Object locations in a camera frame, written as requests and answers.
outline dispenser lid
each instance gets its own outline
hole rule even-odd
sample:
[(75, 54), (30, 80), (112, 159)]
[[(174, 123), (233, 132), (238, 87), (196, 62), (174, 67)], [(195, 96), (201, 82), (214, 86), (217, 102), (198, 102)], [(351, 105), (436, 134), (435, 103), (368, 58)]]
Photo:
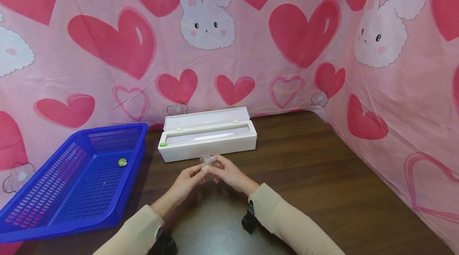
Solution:
[(177, 128), (197, 128), (199, 126), (212, 126), (231, 123), (235, 120), (241, 122), (250, 120), (247, 107), (212, 110), (193, 114), (179, 114), (178, 116), (166, 116), (164, 131), (173, 131)]

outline beige sleeve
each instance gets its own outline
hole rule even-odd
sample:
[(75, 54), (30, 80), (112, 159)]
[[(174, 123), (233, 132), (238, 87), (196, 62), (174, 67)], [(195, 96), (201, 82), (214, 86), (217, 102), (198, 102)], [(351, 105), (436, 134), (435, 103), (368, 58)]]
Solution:
[(263, 183), (249, 197), (255, 217), (269, 232), (301, 255), (343, 255), (344, 252), (311, 218)]
[(150, 206), (144, 206), (94, 255), (145, 255), (156, 242), (156, 234), (163, 224)]

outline blue basket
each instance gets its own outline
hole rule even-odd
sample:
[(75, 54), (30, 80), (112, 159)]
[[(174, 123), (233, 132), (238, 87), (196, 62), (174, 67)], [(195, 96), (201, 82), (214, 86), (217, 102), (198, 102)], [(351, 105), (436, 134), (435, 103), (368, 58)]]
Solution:
[[(148, 125), (76, 132), (0, 211), (0, 242), (45, 239), (120, 222)], [(127, 159), (126, 167), (118, 160)]]

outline black wristband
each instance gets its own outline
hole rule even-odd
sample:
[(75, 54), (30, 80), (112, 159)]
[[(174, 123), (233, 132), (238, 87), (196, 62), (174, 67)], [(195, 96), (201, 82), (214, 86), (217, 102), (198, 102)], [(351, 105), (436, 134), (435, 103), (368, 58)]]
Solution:
[(257, 224), (257, 219), (255, 217), (255, 208), (253, 207), (253, 202), (250, 201), (249, 207), (247, 208), (247, 214), (242, 218), (242, 227), (247, 230), (248, 233), (252, 233)]
[(158, 229), (158, 233), (156, 234), (156, 242), (159, 244), (161, 253), (163, 255), (175, 254), (175, 249), (177, 249), (175, 240), (164, 233), (162, 228)]

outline wooden table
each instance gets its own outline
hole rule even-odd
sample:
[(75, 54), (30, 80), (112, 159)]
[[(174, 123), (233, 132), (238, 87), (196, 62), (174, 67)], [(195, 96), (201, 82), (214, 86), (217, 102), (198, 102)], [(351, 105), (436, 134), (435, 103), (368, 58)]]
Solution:
[[(253, 123), (257, 149), (227, 158), (314, 219), (346, 254), (453, 254), (314, 113), (267, 116)], [(164, 163), (157, 151), (160, 135), (147, 135), (147, 153), (123, 222), (166, 192), (181, 170), (199, 163)], [(246, 210), (247, 198), (224, 184), (209, 183), (166, 219), (165, 230), (177, 242), (178, 254), (294, 254), (261, 226), (251, 235), (243, 230)], [(121, 225), (27, 242), (18, 254), (92, 254)], [(150, 254), (158, 254), (157, 249)]]

